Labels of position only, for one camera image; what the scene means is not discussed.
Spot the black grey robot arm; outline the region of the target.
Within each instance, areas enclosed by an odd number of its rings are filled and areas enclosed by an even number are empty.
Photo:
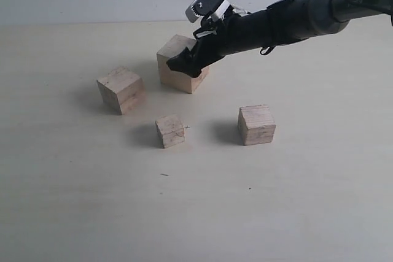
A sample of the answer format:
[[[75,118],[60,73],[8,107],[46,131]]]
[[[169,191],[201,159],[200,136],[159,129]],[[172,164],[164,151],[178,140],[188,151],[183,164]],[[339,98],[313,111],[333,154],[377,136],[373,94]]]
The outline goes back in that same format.
[[[166,64],[196,78],[228,55],[257,48],[266,56],[276,47],[337,34],[354,19],[392,16],[392,0],[280,0],[257,12],[227,0],[193,0],[185,14],[189,22],[200,22],[195,43]]]

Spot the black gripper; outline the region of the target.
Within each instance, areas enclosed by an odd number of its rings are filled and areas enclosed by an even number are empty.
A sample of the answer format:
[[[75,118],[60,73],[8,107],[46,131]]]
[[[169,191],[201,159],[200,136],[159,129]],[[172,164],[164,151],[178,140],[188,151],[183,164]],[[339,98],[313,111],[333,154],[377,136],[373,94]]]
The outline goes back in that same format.
[[[219,23],[215,33],[198,39],[196,46],[185,47],[169,58],[170,70],[197,78],[201,69],[227,55],[270,46],[270,17],[266,10],[244,16],[233,14]]]

